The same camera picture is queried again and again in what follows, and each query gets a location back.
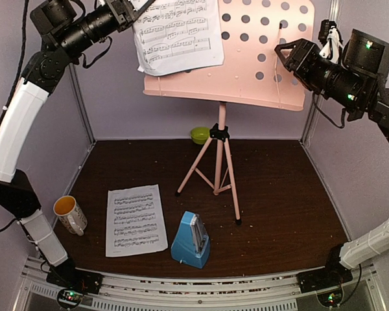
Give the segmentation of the sheet music page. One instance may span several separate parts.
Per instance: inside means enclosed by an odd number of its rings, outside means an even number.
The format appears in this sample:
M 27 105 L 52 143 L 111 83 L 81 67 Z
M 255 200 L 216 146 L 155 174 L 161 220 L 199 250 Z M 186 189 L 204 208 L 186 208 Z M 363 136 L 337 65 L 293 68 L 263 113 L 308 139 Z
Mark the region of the sheet music page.
M 218 1 L 154 1 L 132 30 L 138 71 L 147 75 L 224 63 Z
M 168 246 L 158 185 L 108 192 L 106 257 L 156 253 Z

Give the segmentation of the pink music stand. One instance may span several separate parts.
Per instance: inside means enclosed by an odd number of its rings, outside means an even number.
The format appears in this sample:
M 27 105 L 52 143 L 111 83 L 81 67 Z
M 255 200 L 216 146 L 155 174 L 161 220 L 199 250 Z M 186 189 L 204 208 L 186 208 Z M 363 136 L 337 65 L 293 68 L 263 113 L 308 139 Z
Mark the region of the pink music stand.
M 274 49 L 282 39 L 312 38 L 315 8 L 312 1 L 219 1 L 218 8 L 224 63 L 188 73 L 146 76 L 144 93 L 219 103 L 218 122 L 176 194 L 180 195 L 192 174 L 197 173 L 214 195 L 231 191 L 235 222 L 241 224 L 226 105 L 303 109 L 304 88 L 281 65 Z

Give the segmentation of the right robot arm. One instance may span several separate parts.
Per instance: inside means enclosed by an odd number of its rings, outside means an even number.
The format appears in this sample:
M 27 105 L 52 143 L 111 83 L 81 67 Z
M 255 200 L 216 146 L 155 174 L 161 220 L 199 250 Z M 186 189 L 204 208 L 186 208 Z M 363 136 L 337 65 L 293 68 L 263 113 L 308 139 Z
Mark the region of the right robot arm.
M 283 67 L 313 96 L 333 99 L 348 113 L 347 121 L 367 115 L 389 143 L 389 43 L 354 29 L 345 47 L 332 48 L 321 34 L 329 55 L 304 38 L 276 45 Z M 332 286 L 359 264 L 389 250 L 389 219 L 365 235 L 330 250 L 319 279 Z

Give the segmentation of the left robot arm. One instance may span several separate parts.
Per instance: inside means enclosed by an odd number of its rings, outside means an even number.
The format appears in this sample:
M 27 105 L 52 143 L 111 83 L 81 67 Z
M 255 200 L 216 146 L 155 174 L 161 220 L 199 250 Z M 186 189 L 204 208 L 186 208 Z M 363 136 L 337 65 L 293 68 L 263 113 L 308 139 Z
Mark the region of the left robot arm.
M 56 89 L 65 68 L 78 64 L 94 43 L 130 28 L 153 2 L 103 1 L 80 18 L 72 4 L 44 1 L 30 13 L 41 36 L 41 49 L 21 70 L 0 118 L 0 206 L 20 222 L 51 272 L 67 288 L 75 287 L 82 276 L 43 215 L 26 173 L 16 167 L 17 161 L 38 112 Z

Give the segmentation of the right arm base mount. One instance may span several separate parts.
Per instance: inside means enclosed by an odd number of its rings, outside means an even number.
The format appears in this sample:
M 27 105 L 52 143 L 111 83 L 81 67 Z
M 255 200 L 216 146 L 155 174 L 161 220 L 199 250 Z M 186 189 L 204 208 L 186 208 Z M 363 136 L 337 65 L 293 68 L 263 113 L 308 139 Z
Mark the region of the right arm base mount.
M 301 293 L 320 291 L 326 288 L 337 287 L 353 280 L 350 271 L 336 272 L 325 269 L 305 271 L 297 274 Z

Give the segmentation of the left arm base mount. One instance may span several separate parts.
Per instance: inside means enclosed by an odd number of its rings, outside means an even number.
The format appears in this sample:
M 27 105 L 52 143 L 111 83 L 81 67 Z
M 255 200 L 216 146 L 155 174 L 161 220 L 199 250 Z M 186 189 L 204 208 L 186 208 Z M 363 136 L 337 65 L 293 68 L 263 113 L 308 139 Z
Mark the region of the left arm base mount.
M 103 276 L 100 273 L 79 270 L 68 281 L 57 276 L 55 272 L 48 273 L 46 281 L 62 288 L 70 288 L 83 294 L 98 294 L 102 285 Z

